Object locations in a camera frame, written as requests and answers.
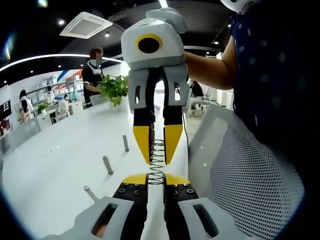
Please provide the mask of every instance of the black shirt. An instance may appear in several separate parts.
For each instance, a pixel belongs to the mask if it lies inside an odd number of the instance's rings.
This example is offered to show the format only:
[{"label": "black shirt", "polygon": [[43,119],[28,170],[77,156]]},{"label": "black shirt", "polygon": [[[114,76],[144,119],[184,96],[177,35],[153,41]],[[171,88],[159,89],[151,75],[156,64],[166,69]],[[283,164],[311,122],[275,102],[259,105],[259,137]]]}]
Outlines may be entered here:
[{"label": "black shirt", "polygon": [[203,97],[204,92],[202,91],[201,86],[196,81],[193,82],[193,84],[190,87],[192,89],[192,95],[194,97]]},{"label": "black shirt", "polygon": [[[90,84],[90,85],[96,87],[99,84],[99,82],[101,82],[104,79],[105,76],[102,73],[102,71],[100,74],[94,74],[93,70],[88,66],[88,64],[90,64],[90,66],[95,70],[101,70],[100,67],[93,66],[91,63],[87,63],[84,66],[82,73],[81,73],[82,79],[83,79],[83,85],[87,83],[87,84]],[[84,95],[84,99],[85,99],[85,103],[86,103],[87,107],[91,107],[91,106],[89,106],[91,104],[90,96],[98,95],[98,94],[100,94],[100,93],[89,91],[86,89],[85,86],[83,86],[83,95]]]}]

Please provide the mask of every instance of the led light strip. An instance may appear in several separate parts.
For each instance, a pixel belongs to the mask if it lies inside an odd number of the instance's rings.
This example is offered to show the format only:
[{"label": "led light strip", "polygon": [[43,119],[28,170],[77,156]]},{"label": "led light strip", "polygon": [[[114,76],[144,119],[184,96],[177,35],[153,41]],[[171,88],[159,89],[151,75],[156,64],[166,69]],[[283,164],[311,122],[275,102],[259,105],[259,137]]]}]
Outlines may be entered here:
[{"label": "led light strip", "polygon": [[166,0],[159,0],[160,4],[161,4],[161,7],[162,8],[167,8],[168,7],[168,4],[167,4],[167,1]]},{"label": "led light strip", "polygon": [[[40,55],[40,56],[32,56],[32,57],[28,57],[25,59],[21,59],[15,62],[11,62],[3,67],[0,68],[0,72],[2,72],[3,70],[10,68],[16,64],[20,64],[23,62],[27,62],[27,61],[31,61],[31,60],[35,60],[35,59],[43,59],[43,58],[52,58],[52,57],[81,57],[81,58],[89,58],[89,55],[85,55],[85,54],[49,54],[49,55]],[[124,63],[125,61],[122,60],[118,60],[118,59],[113,59],[110,57],[102,57],[103,60],[108,60],[108,61],[113,61],[113,62],[117,62],[117,63]]]}]

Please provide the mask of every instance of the green leaves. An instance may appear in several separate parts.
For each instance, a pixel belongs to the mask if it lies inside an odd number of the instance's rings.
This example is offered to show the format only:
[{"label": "green leaves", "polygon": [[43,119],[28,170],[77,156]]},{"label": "green leaves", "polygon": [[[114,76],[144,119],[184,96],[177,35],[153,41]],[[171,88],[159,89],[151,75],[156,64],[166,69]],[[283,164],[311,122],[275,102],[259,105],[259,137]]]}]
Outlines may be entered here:
[{"label": "green leaves", "polygon": [[47,103],[47,102],[44,102],[44,103],[40,104],[38,106],[38,109],[37,109],[38,110],[38,114],[41,114],[42,110],[47,109],[48,106],[49,106],[49,103]]},{"label": "green leaves", "polygon": [[101,89],[100,97],[110,98],[110,101],[114,106],[121,103],[121,97],[128,95],[128,76],[112,76],[107,75],[97,85]]}]

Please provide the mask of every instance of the face mask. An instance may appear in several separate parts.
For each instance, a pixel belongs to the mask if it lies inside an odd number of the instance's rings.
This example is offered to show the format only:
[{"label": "face mask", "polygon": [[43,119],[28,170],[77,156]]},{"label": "face mask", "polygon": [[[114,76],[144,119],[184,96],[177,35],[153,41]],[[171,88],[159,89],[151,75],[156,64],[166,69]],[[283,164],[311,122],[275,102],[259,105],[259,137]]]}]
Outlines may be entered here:
[{"label": "face mask", "polygon": [[93,66],[98,67],[102,63],[102,60],[90,59],[90,63]]}]

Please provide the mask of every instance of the metal spring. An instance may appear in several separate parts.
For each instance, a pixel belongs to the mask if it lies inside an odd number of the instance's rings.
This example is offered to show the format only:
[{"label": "metal spring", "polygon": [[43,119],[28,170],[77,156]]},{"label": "metal spring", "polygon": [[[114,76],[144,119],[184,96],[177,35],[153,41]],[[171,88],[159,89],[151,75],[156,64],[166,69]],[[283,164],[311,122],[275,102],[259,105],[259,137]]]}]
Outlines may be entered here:
[{"label": "metal spring", "polygon": [[124,144],[124,150],[126,152],[129,152],[129,145],[128,145],[128,140],[127,140],[127,136],[126,135],[123,135],[123,144]]},{"label": "metal spring", "polygon": [[148,183],[151,185],[161,185],[164,183],[162,168],[165,166],[165,141],[155,139],[152,141],[151,156],[150,156],[150,170]]},{"label": "metal spring", "polygon": [[114,174],[114,172],[112,171],[112,168],[110,166],[109,159],[106,156],[103,156],[102,159],[103,159],[103,163],[106,167],[108,174]]}]

